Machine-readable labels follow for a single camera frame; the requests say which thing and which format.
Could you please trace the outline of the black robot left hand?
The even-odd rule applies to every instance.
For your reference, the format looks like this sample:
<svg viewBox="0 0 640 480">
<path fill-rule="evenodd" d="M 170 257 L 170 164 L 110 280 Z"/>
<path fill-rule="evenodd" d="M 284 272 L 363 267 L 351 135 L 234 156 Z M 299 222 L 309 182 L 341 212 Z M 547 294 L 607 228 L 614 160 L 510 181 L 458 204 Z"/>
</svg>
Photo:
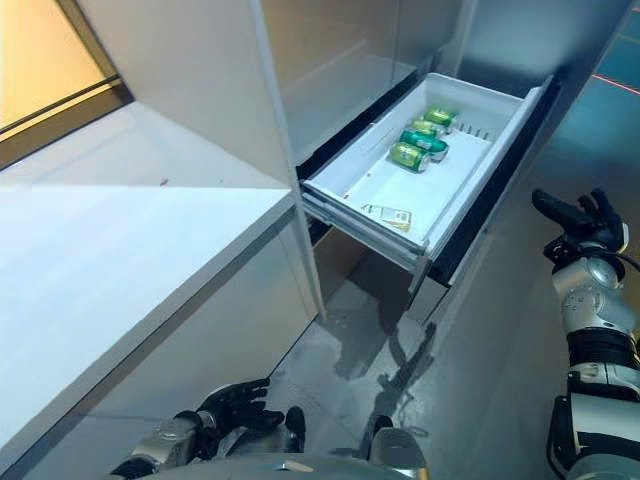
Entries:
<svg viewBox="0 0 640 480">
<path fill-rule="evenodd" d="M 285 419 L 281 411 L 266 409 L 269 378 L 230 384 L 211 392 L 196 412 L 210 450 L 238 428 L 269 432 Z"/>
</svg>

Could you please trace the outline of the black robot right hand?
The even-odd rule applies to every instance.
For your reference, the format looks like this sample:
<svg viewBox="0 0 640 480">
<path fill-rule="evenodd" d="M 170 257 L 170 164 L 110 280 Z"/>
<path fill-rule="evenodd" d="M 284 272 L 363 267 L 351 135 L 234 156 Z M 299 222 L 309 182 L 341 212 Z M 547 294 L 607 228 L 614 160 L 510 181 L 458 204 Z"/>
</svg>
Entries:
<svg viewBox="0 0 640 480">
<path fill-rule="evenodd" d="M 603 190 L 596 188 L 589 195 L 582 195 L 578 206 L 542 189 L 534 190 L 531 200 L 539 213 L 563 230 L 543 250 L 555 265 L 572 263 L 586 252 L 622 253 L 626 248 L 628 235 L 623 221 Z"/>
</svg>

